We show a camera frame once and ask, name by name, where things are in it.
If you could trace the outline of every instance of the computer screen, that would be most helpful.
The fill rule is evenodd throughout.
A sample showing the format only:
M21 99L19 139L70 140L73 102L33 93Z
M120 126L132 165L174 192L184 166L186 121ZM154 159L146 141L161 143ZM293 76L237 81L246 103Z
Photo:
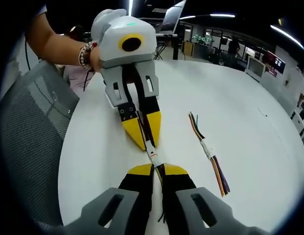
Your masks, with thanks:
M283 73L284 68L285 68L285 62L282 59L280 59L278 56L276 56L275 54L268 51L266 54L264 54L262 60L263 60L263 63L269 64L271 67L273 67L278 72Z
M262 77L265 65L251 56L249 57L249 60L249 67L247 69L255 73L257 76Z
M183 0L166 11L160 33L174 33L187 0Z

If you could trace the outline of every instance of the bracelet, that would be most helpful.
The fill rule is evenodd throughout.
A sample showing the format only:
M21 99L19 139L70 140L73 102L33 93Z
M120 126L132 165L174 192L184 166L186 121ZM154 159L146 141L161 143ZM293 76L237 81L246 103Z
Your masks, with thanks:
M87 44L85 44L79 53L79 64L81 67L85 68L86 70L92 71L93 68L91 66L91 62L90 62L90 54L91 51L94 47L97 46L97 42L96 41L91 41Z

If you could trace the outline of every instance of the white connector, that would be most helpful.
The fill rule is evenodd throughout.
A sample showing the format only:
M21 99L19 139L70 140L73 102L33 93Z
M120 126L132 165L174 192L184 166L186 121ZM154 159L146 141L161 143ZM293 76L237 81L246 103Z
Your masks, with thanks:
M204 152L205 152L207 158L210 160L213 156L215 156L215 154L214 154L214 152L213 152L213 149L212 149L211 147L208 147L208 146L206 145L206 142L207 142L207 141L206 141L205 139L202 139L202 140L200 141L201 146L203 147Z
M164 164L162 161L160 161L160 158L158 157L157 153L155 152L155 148L152 145L151 141L146 141L145 146L146 146L146 152L147 152L148 158L150 159L150 161L152 162L154 167L158 167L159 165Z

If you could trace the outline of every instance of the pink shirt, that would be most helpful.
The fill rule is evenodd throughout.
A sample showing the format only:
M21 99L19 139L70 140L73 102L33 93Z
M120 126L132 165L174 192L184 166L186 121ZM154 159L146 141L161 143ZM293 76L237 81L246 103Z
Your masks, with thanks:
M79 95L83 91L84 82L88 71L81 66L66 65L64 70L64 77L69 76L71 89ZM94 76L94 72L90 72L87 78L86 86Z

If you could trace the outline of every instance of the robot camera lens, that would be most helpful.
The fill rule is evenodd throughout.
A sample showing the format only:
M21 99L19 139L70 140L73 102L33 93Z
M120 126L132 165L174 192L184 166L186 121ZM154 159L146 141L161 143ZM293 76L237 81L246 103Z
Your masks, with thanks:
M122 49L127 52L135 51L141 46L139 38L128 38L122 43Z

